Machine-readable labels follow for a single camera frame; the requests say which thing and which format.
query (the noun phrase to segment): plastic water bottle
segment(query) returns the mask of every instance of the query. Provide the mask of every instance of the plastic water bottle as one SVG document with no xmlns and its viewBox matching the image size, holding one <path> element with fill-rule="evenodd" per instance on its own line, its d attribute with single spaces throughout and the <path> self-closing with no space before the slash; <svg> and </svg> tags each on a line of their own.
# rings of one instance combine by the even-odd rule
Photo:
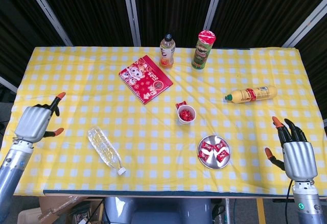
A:
<svg viewBox="0 0 327 224">
<path fill-rule="evenodd" d="M 106 165 L 116 169 L 119 175 L 126 171 L 126 169 L 122 167 L 122 160 L 118 152 L 99 127 L 91 128 L 88 131 L 87 136 L 92 146 Z"/>
<path fill-rule="evenodd" d="M 163 68 L 171 68 L 174 64 L 175 41 L 171 34 L 166 34 L 160 43 L 160 65 Z"/>
</svg>

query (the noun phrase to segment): pringles can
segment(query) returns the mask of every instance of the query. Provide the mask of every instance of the pringles can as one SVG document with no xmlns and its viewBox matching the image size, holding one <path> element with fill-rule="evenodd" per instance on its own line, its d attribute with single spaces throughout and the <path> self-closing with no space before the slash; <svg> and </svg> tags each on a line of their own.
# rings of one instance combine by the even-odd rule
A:
<svg viewBox="0 0 327 224">
<path fill-rule="evenodd" d="M 195 69 L 204 68 L 206 59 L 208 59 L 210 50 L 213 47 L 215 40 L 216 36 L 211 31 L 201 31 L 199 33 L 194 58 L 192 60 L 192 66 Z"/>
</svg>

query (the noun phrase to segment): spiral notebook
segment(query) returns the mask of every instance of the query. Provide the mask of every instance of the spiral notebook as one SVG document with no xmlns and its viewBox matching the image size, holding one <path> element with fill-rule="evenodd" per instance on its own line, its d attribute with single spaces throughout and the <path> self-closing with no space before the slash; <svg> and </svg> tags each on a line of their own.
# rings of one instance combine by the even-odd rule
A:
<svg viewBox="0 0 327 224">
<path fill-rule="evenodd" d="M 148 55 L 119 72 L 119 77 L 144 105 L 173 85 Z"/>
</svg>

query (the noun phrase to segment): robotic hand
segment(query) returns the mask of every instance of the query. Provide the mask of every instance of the robotic hand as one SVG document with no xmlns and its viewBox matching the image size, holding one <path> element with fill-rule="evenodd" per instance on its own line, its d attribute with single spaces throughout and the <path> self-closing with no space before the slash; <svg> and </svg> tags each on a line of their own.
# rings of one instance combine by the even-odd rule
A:
<svg viewBox="0 0 327 224">
<path fill-rule="evenodd" d="M 63 132 L 63 128 L 56 131 L 46 131 L 46 128 L 53 112 L 59 116 L 58 103 L 65 94 L 58 94 L 51 105 L 37 104 L 25 109 L 15 130 L 17 137 L 13 138 L 13 145 L 0 167 L 0 223 L 7 217 L 11 197 L 33 153 L 33 144 Z"/>
<path fill-rule="evenodd" d="M 291 134 L 278 118 L 272 117 L 272 120 L 278 130 L 284 162 L 277 160 L 269 148 L 265 148 L 265 152 L 273 164 L 285 171 L 288 178 L 295 181 L 292 191 L 299 222 L 300 224 L 324 224 L 318 191 L 313 181 L 318 172 L 312 145 L 307 141 L 303 131 L 290 120 L 285 119 L 285 122 Z"/>
</svg>

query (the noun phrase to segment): table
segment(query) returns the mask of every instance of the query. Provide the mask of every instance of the table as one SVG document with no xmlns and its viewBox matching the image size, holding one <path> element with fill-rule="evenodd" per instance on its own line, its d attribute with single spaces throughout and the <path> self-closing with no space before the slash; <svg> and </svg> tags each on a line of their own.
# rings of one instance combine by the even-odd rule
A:
<svg viewBox="0 0 327 224">
<path fill-rule="evenodd" d="M 289 179 L 264 153 L 268 146 L 283 158 L 271 120 L 277 116 L 294 121 L 313 144 L 316 187 L 327 195 L 327 140 L 298 50 L 214 49 L 205 69 L 195 70 L 194 49 L 177 48 L 173 68 L 165 70 L 173 86 L 142 105 L 118 72 L 145 54 L 158 63 L 159 48 L 35 48 L 12 107 L 0 160 L 25 108 L 50 103 L 62 91 L 67 95 L 59 104 L 61 115 L 52 117 L 48 130 L 62 126 L 65 131 L 35 145 L 15 194 L 286 194 Z M 224 100 L 234 89 L 269 84 L 278 89 L 272 100 Z M 177 123 L 175 103 L 183 100 L 197 111 L 190 126 Z M 127 168 L 123 176 L 107 167 L 88 141 L 86 133 L 94 125 L 120 153 Z M 211 134 L 231 146 L 231 161 L 221 170 L 209 170 L 197 159 L 199 141 Z"/>
</svg>

